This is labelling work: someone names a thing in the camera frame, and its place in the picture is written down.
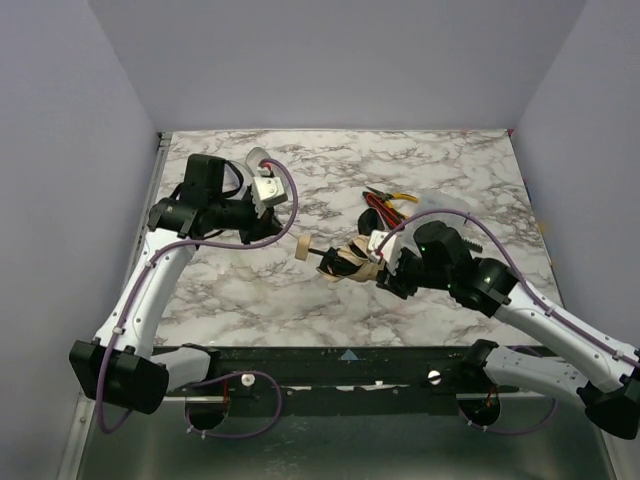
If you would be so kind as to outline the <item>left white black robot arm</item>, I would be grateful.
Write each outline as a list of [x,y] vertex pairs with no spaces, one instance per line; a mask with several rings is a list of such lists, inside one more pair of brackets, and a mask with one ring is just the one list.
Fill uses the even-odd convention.
[[140,258],[111,315],[91,341],[71,347],[69,361],[87,397],[151,414],[167,392],[208,373],[209,353],[154,362],[153,343],[177,280],[214,233],[237,232],[235,247],[246,250],[282,232],[275,207],[287,192],[269,154],[256,147],[244,165],[192,154],[183,180],[151,207]]

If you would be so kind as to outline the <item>beige umbrella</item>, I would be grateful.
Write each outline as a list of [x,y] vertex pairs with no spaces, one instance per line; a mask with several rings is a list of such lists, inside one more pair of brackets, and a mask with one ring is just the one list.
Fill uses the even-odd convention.
[[384,230],[384,224],[380,214],[368,208],[358,218],[358,235],[346,245],[322,251],[312,247],[310,236],[299,236],[294,257],[306,261],[310,254],[318,256],[320,263],[316,270],[329,282],[343,279],[358,283],[374,281],[383,270],[383,265],[372,261],[367,254],[370,235],[374,230]]

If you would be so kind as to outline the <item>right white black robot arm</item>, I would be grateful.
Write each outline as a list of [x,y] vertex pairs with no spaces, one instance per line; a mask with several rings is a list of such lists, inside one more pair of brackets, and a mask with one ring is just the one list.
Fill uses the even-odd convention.
[[417,228],[413,249],[405,247],[402,234],[374,231],[370,237],[367,254],[383,267],[380,286],[402,297],[419,288],[443,290],[460,306],[524,332],[557,357],[528,358],[478,341],[466,360],[475,376],[576,404],[601,430],[625,440],[637,436],[638,347],[549,300],[513,266],[473,256],[458,231],[441,221]]

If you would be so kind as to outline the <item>purple umbrella case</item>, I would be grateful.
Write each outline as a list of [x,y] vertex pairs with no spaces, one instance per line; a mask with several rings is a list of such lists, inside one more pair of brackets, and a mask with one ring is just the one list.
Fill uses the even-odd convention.
[[223,192],[233,193],[233,198],[240,198],[258,173],[260,162],[270,158],[265,149],[254,147],[243,160],[226,160]]

